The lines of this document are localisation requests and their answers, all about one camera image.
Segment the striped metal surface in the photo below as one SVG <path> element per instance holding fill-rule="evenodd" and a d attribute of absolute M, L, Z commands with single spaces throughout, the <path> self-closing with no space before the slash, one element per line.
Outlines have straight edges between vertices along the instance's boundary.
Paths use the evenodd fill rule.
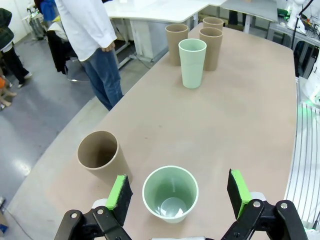
<path fill-rule="evenodd" d="M 320 110 L 301 92 L 304 78 L 296 78 L 296 135 L 285 198 L 303 221 L 314 223 L 320 211 Z"/>

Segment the person in white coat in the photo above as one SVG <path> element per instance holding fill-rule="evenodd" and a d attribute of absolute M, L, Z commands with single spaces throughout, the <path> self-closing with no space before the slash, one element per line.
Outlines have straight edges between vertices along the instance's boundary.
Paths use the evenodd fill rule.
<path fill-rule="evenodd" d="M 102 0 L 55 0 L 69 42 L 93 91 L 110 111 L 123 97 L 112 50 L 117 39 Z"/>

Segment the green tape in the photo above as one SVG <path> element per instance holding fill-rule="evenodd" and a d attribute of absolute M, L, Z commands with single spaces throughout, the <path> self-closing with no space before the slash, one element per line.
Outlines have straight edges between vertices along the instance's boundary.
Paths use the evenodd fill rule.
<path fill-rule="evenodd" d="M 106 201 L 106 207 L 109 210 L 113 210 L 117 206 L 118 198 L 121 193 L 121 189 L 124 185 L 125 179 L 126 179 L 125 175 L 119 175 L 116 178 L 114 185 L 111 189 L 111 192 L 109 194 L 108 200 Z"/>
<path fill-rule="evenodd" d="M 239 170 L 233 169 L 231 170 L 231 174 L 236 182 L 236 185 L 238 187 L 239 195 L 241 198 L 241 207 L 239 210 L 239 214 L 237 219 L 241 216 L 245 206 L 252 200 L 251 194 L 249 192 L 249 189 L 246 185 L 246 182 L 244 178 L 242 177 L 242 174 Z"/>

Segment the white shoe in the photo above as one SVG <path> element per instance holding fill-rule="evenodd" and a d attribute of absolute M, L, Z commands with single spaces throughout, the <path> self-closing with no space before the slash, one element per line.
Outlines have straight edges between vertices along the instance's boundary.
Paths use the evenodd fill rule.
<path fill-rule="evenodd" d="M 32 77 L 32 73 L 29 72 L 27 75 L 24 76 L 24 79 L 30 79 Z"/>

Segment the cup rim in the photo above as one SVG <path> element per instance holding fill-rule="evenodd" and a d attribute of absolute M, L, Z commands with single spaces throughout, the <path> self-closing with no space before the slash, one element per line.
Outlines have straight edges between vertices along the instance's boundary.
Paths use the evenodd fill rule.
<path fill-rule="evenodd" d="M 204 33 L 201 32 L 201 30 L 203 30 L 203 29 L 214 29 L 214 30 L 218 30 L 218 31 L 220 32 L 220 35 L 219 35 L 219 36 L 209 36 L 209 35 L 206 35 L 206 34 L 204 34 Z M 223 33 L 220 29 L 218 29 L 218 28 L 216 28 L 216 27 L 203 27 L 203 28 L 200 29 L 199 33 L 200 33 L 201 35 L 206 36 L 206 37 L 209 37 L 209 38 L 220 38 L 221 36 L 224 35 L 224 33 Z"/>
<path fill-rule="evenodd" d="M 194 51 L 192 51 L 192 50 L 187 50 L 187 49 L 184 49 L 183 47 L 181 47 L 181 43 L 182 43 L 182 42 L 184 42 L 184 41 L 190 41 L 190 40 L 200 41 L 200 42 L 204 43 L 204 47 L 201 48 L 200 50 L 194 50 Z M 184 51 L 186 51 L 186 52 L 190 52 L 190 53 L 201 52 L 201 51 L 203 51 L 203 50 L 205 50 L 205 49 L 207 48 L 206 42 L 205 42 L 205 41 L 202 41 L 202 40 L 200 40 L 200 39 L 198 39 L 198 38 L 187 38 L 187 39 L 181 40 L 181 41 L 179 42 L 179 45 L 178 45 L 178 46 L 179 46 L 179 49 L 182 49 L 182 50 L 184 50 Z"/>
<path fill-rule="evenodd" d="M 172 25 L 185 26 L 186 29 L 185 29 L 185 30 L 182 30 L 182 31 L 170 31 L 170 30 L 168 30 L 168 27 L 170 27 L 170 26 L 172 26 Z M 189 30 L 189 27 L 188 27 L 187 25 L 185 25 L 185 24 L 182 24 L 182 23 L 173 23 L 173 24 L 170 24 L 170 25 L 166 26 L 166 27 L 165 27 L 165 30 L 166 30 L 167 32 L 169 32 L 169 33 L 183 33 L 183 32 L 185 32 L 185 31 L 188 31 L 188 30 Z"/>
<path fill-rule="evenodd" d="M 114 137 L 114 139 L 115 139 L 115 141 L 116 141 L 116 151 L 115 151 L 113 157 L 111 158 L 111 160 L 108 161 L 105 165 L 102 165 L 102 166 L 100 166 L 100 167 L 88 167 L 88 166 L 85 166 L 85 165 L 80 161 L 80 159 L 79 159 L 79 147 L 80 147 L 80 145 L 83 143 L 83 141 L 84 141 L 86 138 L 88 138 L 89 136 L 91 136 L 91 135 L 93 135 L 93 134 L 101 133 L 101 132 L 102 132 L 102 133 L 111 134 L 111 135 Z M 82 139 L 82 141 L 80 142 L 80 144 L 79 144 L 79 146 L 78 146 L 78 149 L 77 149 L 77 151 L 76 151 L 76 157 L 77 157 L 78 162 L 81 164 L 81 166 L 83 166 L 84 168 L 86 168 L 87 170 L 90 170 L 90 171 L 97 171 L 97 170 L 103 169 L 103 168 L 105 168 L 106 166 L 110 165 L 110 164 L 115 160 L 116 156 L 118 155 L 118 152 L 119 152 L 119 141 L 118 141 L 118 139 L 116 138 L 116 136 L 115 136 L 113 133 L 111 133 L 111 132 L 109 132 L 109 131 L 94 131 L 94 132 L 90 133 L 89 135 L 87 135 L 84 139 Z"/>
<path fill-rule="evenodd" d="M 193 204 L 191 205 L 191 207 L 188 209 L 188 211 L 184 212 L 182 215 L 180 216 L 162 216 L 156 212 L 154 212 L 147 204 L 147 201 L 145 199 L 145 187 L 146 187 L 146 183 L 147 181 L 150 179 L 150 177 L 158 172 L 159 170 L 161 169 L 167 169 L 167 168 L 176 168 L 176 169 L 180 169 L 180 170 L 183 170 L 185 171 L 187 174 L 189 174 L 189 176 L 192 178 L 193 182 L 195 183 L 195 188 L 196 188 L 196 195 L 195 195 L 195 200 L 193 202 Z M 197 180 L 195 179 L 195 177 L 186 169 L 184 169 L 183 167 L 180 167 L 180 166 L 174 166 L 174 165 L 168 165 L 168 166 L 162 166 L 162 167 L 159 167 L 157 168 L 156 170 L 154 170 L 153 172 L 151 172 L 149 174 L 149 176 L 145 179 L 144 181 L 144 184 L 143 184 L 143 187 L 142 187 L 142 200 L 143 200 L 143 203 L 145 205 L 145 207 L 149 210 L 150 213 L 152 213 L 153 215 L 155 215 L 156 217 L 160 218 L 160 219 L 164 219 L 164 220 L 173 220 L 173 219 L 180 219 L 180 218 L 183 218 L 185 217 L 188 213 L 191 212 L 191 210 L 195 207 L 195 205 L 197 204 L 197 201 L 198 201 L 198 197 L 199 197 L 199 187 L 198 187 L 198 183 L 197 183 Z"/>
<path fill-rule="evenodd" d="M 211 23 L 211 22 L 208 22 L 206 21 L 205 19 L 217 19 L 220 21 L 220 23 Z M 218 17 L 215 17 L 215 16 L 208 16 L 208 17 L 205 17 L 202 22 L 206 23 L 206 24 L 211 24 L 211 25 L 220 25 L 220 24 L 224 24 L 225 22 L 221 19 L 221 18 L 218 18 Z"/>

